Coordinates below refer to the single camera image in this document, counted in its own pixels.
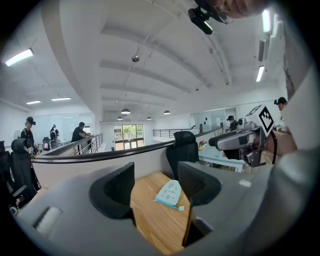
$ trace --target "security camera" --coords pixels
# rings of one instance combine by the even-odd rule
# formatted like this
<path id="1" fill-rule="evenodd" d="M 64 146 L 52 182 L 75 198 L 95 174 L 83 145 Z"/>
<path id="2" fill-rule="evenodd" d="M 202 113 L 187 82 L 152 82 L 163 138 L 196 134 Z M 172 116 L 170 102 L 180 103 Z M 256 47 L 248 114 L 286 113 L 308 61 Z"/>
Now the security camera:
<path id="1" fill-rule="evenodd" d="M 133 62 L 138 62 L 138 61 L 140 61 L 140 57 L 138 55 L 135 55 L 135 56 L 132 56 L 131 60 Z"/>

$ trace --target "black office chair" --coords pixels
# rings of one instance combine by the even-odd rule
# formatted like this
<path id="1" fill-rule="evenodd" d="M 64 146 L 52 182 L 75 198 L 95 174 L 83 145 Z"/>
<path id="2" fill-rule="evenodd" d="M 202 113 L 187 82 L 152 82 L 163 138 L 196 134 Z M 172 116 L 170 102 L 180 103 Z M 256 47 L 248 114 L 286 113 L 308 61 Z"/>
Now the black office chair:
<path id="1" fill-rule="evenodd" d="M 30 201 L 36 194 L 34 187 L 34 177 L 31 169 L 30 154 L 25 151 L 25 139 L 17 138 L 11 144 L 10 167 L 14 178 L 14 187 L 22 188 L 25 202 Z"/>
<path id="2" fill-rule="evenodd" d="M 4 141 L 0 141 L 0 195 L 10 212 L 17 214 L 16 201 L 26 192 L 26 185 L 17 187 L 11 178 L 10 153 L 5 150 Z"/>
<path id="3" fill-rule="evenodd" d="M 178 180 L 179 161 L 199 162 L 199 152 L 196 137 L 191 131 L 177 131 L 173 135 L 175 139 L 174 145 L 166 148 L 165 155 L 175 179 Z"/>
<path id="4" fill-rule="evenodd" d="M 42 140 L 42 143 L 43 143 L 43 150 L 44 151 L 51 150 L 50 139 L 48 137 L 44 137 Z"/>

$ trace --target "wooden tabletop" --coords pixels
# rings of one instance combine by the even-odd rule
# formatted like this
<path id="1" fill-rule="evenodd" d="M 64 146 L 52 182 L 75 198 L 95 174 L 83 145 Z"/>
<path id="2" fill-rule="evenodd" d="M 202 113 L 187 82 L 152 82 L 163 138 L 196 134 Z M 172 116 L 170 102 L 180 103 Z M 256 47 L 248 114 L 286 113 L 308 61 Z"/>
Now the wooden tabletop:
<path id="1" fill-rule="evenodd" d="M 182 242 L 190 210 L 190 203 L 182 190 L 176 205 L 184 206 L 182 211 L 154 201 L 169 180 L 170 178 L 161 172 L 139 178 L 132 189 L 130 203 L 138 231 L 166 255 L 177 253 L 184 248 Z"/>

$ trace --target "chair backrest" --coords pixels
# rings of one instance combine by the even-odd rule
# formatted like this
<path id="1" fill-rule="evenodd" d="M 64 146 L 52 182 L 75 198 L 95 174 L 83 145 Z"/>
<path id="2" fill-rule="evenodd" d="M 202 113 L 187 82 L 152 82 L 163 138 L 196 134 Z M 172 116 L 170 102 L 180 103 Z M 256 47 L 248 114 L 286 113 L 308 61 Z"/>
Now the chair backrest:
<path id="1" fill-rule="evenodd" d="M 43 150 L 49 151 L 51 149 L 50 148 L 50 139 L 48 137 L 44 137 L 42 140 L 42 143 L 43 143 Z"/>
<path id="2" fill-rule="evenodd" d="M 174 177 L 178 180 L 179 161 L 198 162 L 199 152 L 196 137 L 191 131 L 178 131 L 174 134 L 174 145 L 168 146 L 165 150 L 166 158 L 171 166 Z"/>
<path id="3" fill-rule="evenodd" d="M 25 151 L 24 146 L 24 138 L 17 138 L 12 142 L 10 167 L 14 178 L 14 187 L 21 188 L 23 185 L 26 185 L 28 199 L 31 199 L 37 194 L 37 191 L 33 184 L 31 157 L 30 154 Z"/>

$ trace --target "white desk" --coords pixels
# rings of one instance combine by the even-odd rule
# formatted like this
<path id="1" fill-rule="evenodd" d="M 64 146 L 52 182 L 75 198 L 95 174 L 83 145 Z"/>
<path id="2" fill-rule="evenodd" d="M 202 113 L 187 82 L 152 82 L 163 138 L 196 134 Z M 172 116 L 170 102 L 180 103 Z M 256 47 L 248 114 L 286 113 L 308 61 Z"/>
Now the white desk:
<path id="1" fill-rule="evenodd" d="M 235 167 L 235 171 L 237 173 L 242 173 L 242 169 L 246 165 L 245 161 L 228 159 L 223 157 L 222 154 L 223 152 L 218 151 L 215 146 L 207 145 L 202 151 L 199 151 L 199 160 L 223 166 Z"/>

